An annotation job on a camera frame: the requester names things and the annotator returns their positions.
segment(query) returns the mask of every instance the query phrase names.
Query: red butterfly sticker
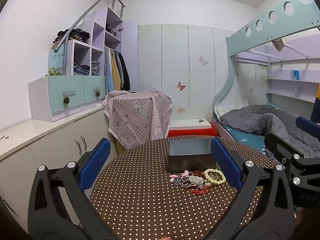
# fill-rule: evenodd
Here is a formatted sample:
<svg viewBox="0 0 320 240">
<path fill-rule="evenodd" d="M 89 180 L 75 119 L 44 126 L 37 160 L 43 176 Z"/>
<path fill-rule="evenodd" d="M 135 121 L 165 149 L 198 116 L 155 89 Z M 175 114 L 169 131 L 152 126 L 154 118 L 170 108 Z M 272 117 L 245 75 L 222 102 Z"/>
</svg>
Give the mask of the red butterfly sticker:
<svg viewBox="0 0 320 240">
<path fill-rule="evenodd" d="M 180 89 L 180 91 L 184 90 L 186 88 L 186 86 L 182 86 L 181 82 L 179 81 L 177 89 Z"/>
</svg>

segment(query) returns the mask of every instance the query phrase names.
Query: purple cabinet door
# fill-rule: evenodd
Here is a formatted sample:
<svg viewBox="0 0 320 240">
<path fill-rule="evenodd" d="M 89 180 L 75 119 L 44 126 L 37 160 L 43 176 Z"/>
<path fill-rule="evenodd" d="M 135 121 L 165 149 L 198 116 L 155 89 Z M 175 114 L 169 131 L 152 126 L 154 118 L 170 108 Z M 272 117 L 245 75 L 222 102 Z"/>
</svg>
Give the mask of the purple cabinet door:
<svg viewBox="0 0 320 240">
<path fill-rule="evenodd" d="M 121 54 L 130 78 L 131 92 L 138 92 L 138 26 L 123 22 L 121 33 Z"/>
</svg>

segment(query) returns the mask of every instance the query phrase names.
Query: round cutout hole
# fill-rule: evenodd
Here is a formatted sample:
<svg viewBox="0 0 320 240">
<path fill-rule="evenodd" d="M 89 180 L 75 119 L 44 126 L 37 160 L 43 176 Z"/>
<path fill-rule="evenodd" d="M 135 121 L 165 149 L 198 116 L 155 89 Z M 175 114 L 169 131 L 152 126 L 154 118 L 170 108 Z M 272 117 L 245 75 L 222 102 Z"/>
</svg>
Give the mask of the round cutout hole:
<svg viewBox="0 0 320 240">
<path fill-rule="evenodd" d="M 258 20 L 258 21 L 256 22 L 256 28 L 257 28 L 257 30 L 258 30 L 259 32 L 262 31 L 262 29 L 263 29 L 262 21 Z"/>
<path fill-rule="evenodd" d="M 247 27 L 247 28 L 245 29 L 245 35 L 246 35 L 247 37 L 250 37 L 250 36 L 251 36 L 251 29 L 250 29 L 249 27 Z"/>
<path fill-rule="evenodd" d="M 274 11 L 269 12 L 269 21 L 275 24 L 278 20 L 277 14 Z"/>
<path fill-rule="evenodd" d="M 294 13 L 294 7 L 293 7 L 292 3 L 285 2 L 284 3 L 284 11 L 287 15 L 291 16 Z"/>
</svg>

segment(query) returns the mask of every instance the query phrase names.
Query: jewelry pile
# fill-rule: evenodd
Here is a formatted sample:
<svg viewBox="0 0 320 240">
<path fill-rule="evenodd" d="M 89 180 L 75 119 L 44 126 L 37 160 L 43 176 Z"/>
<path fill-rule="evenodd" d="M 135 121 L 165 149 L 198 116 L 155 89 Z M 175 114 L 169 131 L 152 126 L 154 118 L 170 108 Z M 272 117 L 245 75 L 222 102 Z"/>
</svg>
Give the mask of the jewelry pile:
<svg viewBox="0 0 320 240">
<path fill-rule="evenodd" d="M 210 172 L 215 172 L 222 177 L 222 180 L 217 181 L 219 176 L 212 177 L 210 176 Z M 220 185 L 226 182 L 226 178 L 223 173 L 218 170 L 207 169 L 205 172 L 199 171 L 184 171 L 184 173 L 180 173 L 178 175 L 170 175 L 170 182 L 174 185 L 180 185 L 181 187 L 187 188 L 193 194 L 196 195 L 204 195 L 213 184 Z"/>
</svg>

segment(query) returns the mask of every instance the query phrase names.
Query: blue gripper pad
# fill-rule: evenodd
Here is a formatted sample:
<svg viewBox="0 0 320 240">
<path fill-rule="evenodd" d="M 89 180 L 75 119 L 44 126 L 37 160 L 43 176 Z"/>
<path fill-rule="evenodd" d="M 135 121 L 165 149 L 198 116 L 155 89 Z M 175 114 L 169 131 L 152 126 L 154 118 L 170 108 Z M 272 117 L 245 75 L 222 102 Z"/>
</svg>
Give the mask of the blue gripper pad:
<svg viewBox="0 0 320 240">
<path fill-rule="evenodd" d="M 79 188 L 82 191 L 89 189 L 95 182 L 103 165 L 111 152 L 109 140 L 104 139 L 94 148 L 92 156 L 80 172 Z"/>
<path fill-rule="evenodd" d="M 314 138 L 320 137 L 320 126 L 306 118 L 299 116 L 296 119 L 296 126 Z"/>
<path fill-rule="evenodd" d="M 211 141 L 211 152 L 231 187 L 242 188 L 241 171 L 217 138 Z"/>
</svg>

